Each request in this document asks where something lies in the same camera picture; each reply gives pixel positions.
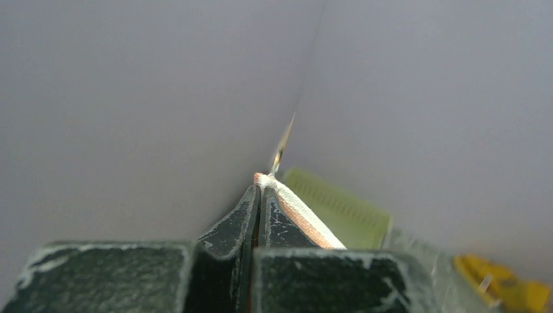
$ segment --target scratched metal surface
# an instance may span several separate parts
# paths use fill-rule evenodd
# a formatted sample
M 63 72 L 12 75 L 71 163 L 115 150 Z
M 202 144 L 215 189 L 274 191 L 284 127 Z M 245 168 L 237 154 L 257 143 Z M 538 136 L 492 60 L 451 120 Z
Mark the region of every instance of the scratched metal surface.
M 244 242 L 250 225 L 250 216 L 254 208 L 257 210 L 256 201 L 259 200 L 256 196 L 258 196 L 256 187 L 249 186 L 236 207 L 199 236 L 198 241 L 217 256 L 236 253 Z
M 500 313 L 488 308 L 455 270 L 453 257 L 444 251 L 398 229 L 393 229 L 384 248 L 404 251 L 421 262 L 432 277 L 432 286 L 442 313 Z
M 263 193 L 260 246 L 271 248 L 318 246 L 282 212 L 277 193 L 272 188 L 265 189 Z
M 48 244 L 29 258 L 2 313 L 182 312 L 192 249 L 169 241 Z

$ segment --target yellow object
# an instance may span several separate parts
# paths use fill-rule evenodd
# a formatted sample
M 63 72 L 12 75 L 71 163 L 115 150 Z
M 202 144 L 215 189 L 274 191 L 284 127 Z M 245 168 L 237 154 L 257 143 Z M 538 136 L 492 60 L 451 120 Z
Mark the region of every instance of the yellow object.
M 317 175 L 290 168 L 282 182 L 348 249 L 380 249 L 392 228 L 390 214 Z
M 489 306 L 501 305 L 506 312 L 551 312 L 551 286 L 520 280 L 507 266 L 475 255 L 457 256 L 453 263 Z

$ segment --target white wall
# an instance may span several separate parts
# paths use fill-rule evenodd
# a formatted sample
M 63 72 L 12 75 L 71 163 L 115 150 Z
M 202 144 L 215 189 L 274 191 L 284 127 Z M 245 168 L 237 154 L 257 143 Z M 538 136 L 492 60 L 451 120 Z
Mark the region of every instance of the white wall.
M 55 239 L 193 238 L 266 170 L 323 2 L 0 5 L 0 303 Z
M 553 3 L 329 1 L 283 162 L 553 280 Z

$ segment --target gray background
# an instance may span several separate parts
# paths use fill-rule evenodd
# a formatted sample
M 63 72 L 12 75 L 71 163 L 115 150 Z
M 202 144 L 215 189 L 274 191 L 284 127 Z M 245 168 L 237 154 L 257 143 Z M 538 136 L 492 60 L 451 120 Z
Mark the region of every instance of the gray background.
M 0 18 L 0 299 L 54 239 L 199 234 L 298 103 L 284 167 L 553 280 L 548 1 L 4 1 Z
M 553 282 L 553 2 L 329 1 L 287 164 Z
M 54 239 L 195 238 L 270 158 L 321 1 L 2 1 L 0 294 Z

